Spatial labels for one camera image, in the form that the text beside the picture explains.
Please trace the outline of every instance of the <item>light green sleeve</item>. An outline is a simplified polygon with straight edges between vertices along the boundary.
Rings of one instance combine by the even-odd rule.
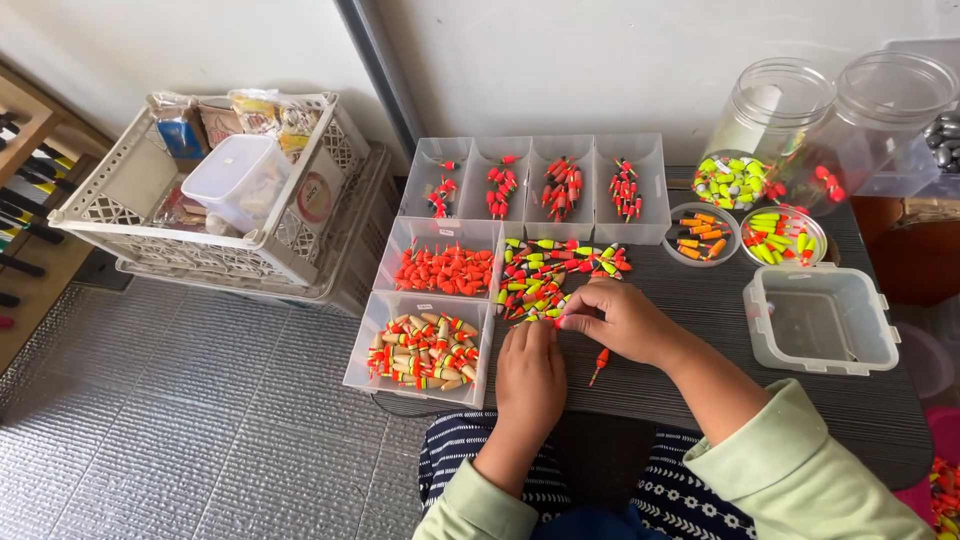
[[[414,540],[526,540],[537,510],[480,476],[469,459],[423,516]]]
[[[706,439],[684,464],[720,498],[754,518],[757,537],[933,538],[827,425],[796,380],[767,391],[773,399],[730,438]]]

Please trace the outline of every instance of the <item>metallic floor mat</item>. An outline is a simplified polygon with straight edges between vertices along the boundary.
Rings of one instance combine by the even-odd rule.
[[[0,538],[410,538],[430,419],[340,384],[357,325],[68,289],[0,378]]]

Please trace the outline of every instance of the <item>person's right hand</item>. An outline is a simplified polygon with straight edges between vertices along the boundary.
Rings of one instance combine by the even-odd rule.
[[[606,321],[593,316],[603,311]],[[706,345],[657,309],[636,287],[612,278],[592,278],[564,306],[564,330],[585,334],[615,353],[665,369],[667,364]]]

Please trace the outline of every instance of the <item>dark gray table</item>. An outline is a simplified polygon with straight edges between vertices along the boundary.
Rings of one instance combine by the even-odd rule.
[[[671,190],[669,196],[671,207],[696,200],[687,190]],[[818,222],[838,246],[841,266],[874,276],[850,205],[819,218]],[[705,339],[753,380],[762,385],[787,377],[799,380],[826,420],[830,433],[889,488],[902,489],[924,477],[933,461],[933,445],[913,383],[902,364],[890,371],[873,372],[869,377],[763,367],[754,359],[742,296],[757,267],[742,252],[706,269],[678,263],[659,245],[631,246],[627,255],[634,270],[625,274],[625,281],[642,289],[671,319]],[[564,290],[572,291],[587,280],[585,276],[574,276],[564,284]],[[500,319],[495,325],[486,408],[496,408],[496,353],[511,324]],[[602,346],[573,332],[561,332],[560,345],[567,366],[567,410],[697,429],[680,392],[659,369],[611,355],[597,383],[589,388],[587,384]],[[390,392],[374,394],[373,400],[391,414],[407,417],[456,408],[441,401],[403,398]]]

